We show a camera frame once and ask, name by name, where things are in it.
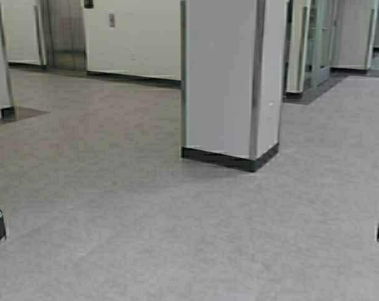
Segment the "glass door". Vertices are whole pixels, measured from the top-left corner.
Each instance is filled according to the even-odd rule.
[[[335,16],[337,0],[316,1],[318,14],[316,17],[317,49],[314,53],[314,86],[330,77],[331,56],[335,34]]]

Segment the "floor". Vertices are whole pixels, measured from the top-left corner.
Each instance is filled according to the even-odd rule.
[[[256,174],[179,159],[180,92],[13,70],[0,300],[379,300],[379,78],[283,105]]]

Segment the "gray vinyl floor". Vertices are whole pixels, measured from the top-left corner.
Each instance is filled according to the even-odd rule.
[[[179,159],[180,92],[13,70],[0,300],[379,300],[379,78],[284,104],[256,174]]]

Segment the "metal edge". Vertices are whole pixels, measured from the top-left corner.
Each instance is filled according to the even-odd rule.
[[[251,160],[257,159],[257,145],[259,127],[259,111],[261,98],[261,80],[263,64],[264,46],[264,22],[266,17],[266,0],[256,1],[256,23],[252,72],[252,100],[251,100],[251,133],[249,157]]]
[[[187,3],[186,0],[180,0],[180,18],[181,18],[181,147],[187,144],[187,116],[186,116],[186,59],[187,59]]]
[[[336,43],[336,35],[337,35],[337,23],[338,23],[338,0],[334,1],[334,7],[333,7],[333,20],[331,22],[331,32],[330,32],[330,53],[329,53],[329,66],[330,66],[330,74],[331,74],[331,66],[333,66],[333,53],[334,53],[334,47]]]
[[[299,62],[298,62],[298,91],[303,91],[303,83],[301,81],[302,74],[304,72],[303,68],[303,61],[304,61],[304,55],[305,51],[307,51],[304,47],[305,39],[306,39],[306,32],[308,31],[308,28],[306,28],[306,22],[308,17],[308,11],[309,7],[304,6],[302,9],[302,36],[301,36],[301,48],[299,49]]]
[[[50,0],[46,1],[46,15],[47,15],[47,25],[48,25],[48,65],[52,68],[56,66],[56,58],[54,51],[54,40],[53,40],[53,25],[51,20],[51,4]]]
[[[4,17],[3,9],[0,3],[0,40],[1,40],[1,48],[3,51],[3,58],[4,58],[4,67],[5,67],[5,74],[6,74],[6,85],[7,85],[7,90],[8,90],[9,104],[10,106],[13,107],[15,106],[15,104],[14,104],[13,88],[11,86],[11,77],[9,75],[7,42],[6,42],[6,33],[4,30],[3,17]]]
[[[289,23],[288,23],[288,19],[289,19],[289,16],[290,16],[290,5],[289,5],[289,3],[290,3],[290,0],[287,0],[286,1],[286,8],[285,8],[285,26],[287,26],[287,28],[286,28],[286,30],[284,31],[284,55],[283,55],[283,79],[282,79],[282,81],[283,81],[283,89],[282,89],[282,91],[283,91],[283,94],[282,94],[282,96],[281,96],[281,103],[280,103],[280,114],[279,114],[279,120],[278,120],[278,137],[277,137],[277,140],[278,140],[278,144],[279,144],[279,142],[281,141],[281,127],[282,127],[282,119],[283,119],[283,110],[282,110],[282,105],[283,105],[283,102],[284,102],[284,98],[285,98],[285,93],[286,93],[286,89],[287,89],[287,80],[288,80],[288,76],[287,76],[287,74],[286,74],[286,57],[287,57],[287,55],[285,54],[285,49],[286,49],[286,43],[287,43],[287,40],[286,40],[286,38],[287,38],[287,31],[291,31],[291,28],[289,28]]]
[[[80,1],[80,11],[81,11],[81,25],[82,25],[82,32],[83,32],[83,57],[84,57],[84,71],[88,72],[88,44],[87,44],[87,37],[86,37],[86,21],[85,21],[85,10],[86,9],[93,9],[93,8],[86,8],[85,2],[82,0]]]
[[[370,46],[371,46],[371,38],[373,35],[373,27],[374,27],[373,22],[375,19],[375,15],[376,15],[376,8],[372,8],[370,11],[370,27],[369,27],[369,35],[367,39],[367,49],[366,49],[366,56],[365,56],[366,69],[369,69],[369,61],[370,61],[370,55],[371,55]]]
[[[44,14],[45,14],[45,0],[38,0],[40,5],[40,24],[41,24],[41,32],[43,33],[43,47],[44,47],[44,67],[49,65],[49,41],[48,34],[46,34],[46,25],[44,23]]]
[[[72,15],[71,15],[71,1],[68,1],[68,19],[69,19],[69,24],[70,24],[70,39],[71,39],[71,48],[73,51],[76,50],[75,48],[75,43],[74,43],[74,34],[73,34],[73,29],[74,29],[74,26],[73,26],[73,23],[72,23]],[[71,54],[72,56],[72,64],[73,64],[73,70],[76,70],[76,58],[75,58],[75,54],[72,53]]]
[[[39,7],[37,5],[34,5],[33,11],[34,11],[34,26],[36,28],[36,39],[38,42],[39,63],[41,66],[44,66],[43,47],[42,47],[42,38],[41,38],[41,30],[40,30]]]

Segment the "stainless steel elevator door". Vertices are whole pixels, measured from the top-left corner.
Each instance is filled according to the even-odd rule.
[[[80,0],[48,0],[53,67],[85,70],[85,35]]]

